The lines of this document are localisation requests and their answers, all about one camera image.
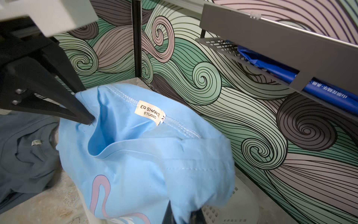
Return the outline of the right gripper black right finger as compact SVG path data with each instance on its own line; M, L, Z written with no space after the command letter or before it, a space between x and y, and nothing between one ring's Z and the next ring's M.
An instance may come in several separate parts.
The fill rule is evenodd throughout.
M171 201L168 202L166 212L164 214L162 224L206 224L202 209L196 211L183 211L172 206Z

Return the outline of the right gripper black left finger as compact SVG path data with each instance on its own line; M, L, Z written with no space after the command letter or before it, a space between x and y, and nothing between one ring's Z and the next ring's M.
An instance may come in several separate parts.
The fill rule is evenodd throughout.
M1 108L89 125L94 116L74 96L86 88L59 42L42 35L1 40Z

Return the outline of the white plastic basket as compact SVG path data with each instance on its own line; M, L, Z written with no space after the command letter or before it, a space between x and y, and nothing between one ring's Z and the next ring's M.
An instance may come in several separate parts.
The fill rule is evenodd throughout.
M144 213L131 213L118 218L105 218L104 213L100 218L95 217L100 196L107 196L110 186L108 180L99 178L95 183L95 196L86 206L84 196L79 191L85 214L90 224L175 224L171 205L168 200L159 201L152 206L144 208ZM190 224L256 224L259 219L259 206L252 191L238 177L235 178L235 186L231 198L221 208L204 205L201 210L194 211L190 217Z

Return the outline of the grey-blue t-shirt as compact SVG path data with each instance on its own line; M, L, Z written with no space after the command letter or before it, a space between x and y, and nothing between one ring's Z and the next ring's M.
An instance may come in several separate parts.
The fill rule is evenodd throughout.
M12 111L1 115L1 213L54 186L60 158L53 116Z

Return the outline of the light blue t-shirt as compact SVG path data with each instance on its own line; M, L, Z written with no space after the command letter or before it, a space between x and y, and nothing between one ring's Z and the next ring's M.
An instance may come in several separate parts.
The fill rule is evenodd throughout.
M235 186L230 141L192 109L130 84L75 97L95 119L89 125L61 119L56 148L88 208L95 183L108 180L95 217L144 213L164 200L182 213L228 202Z

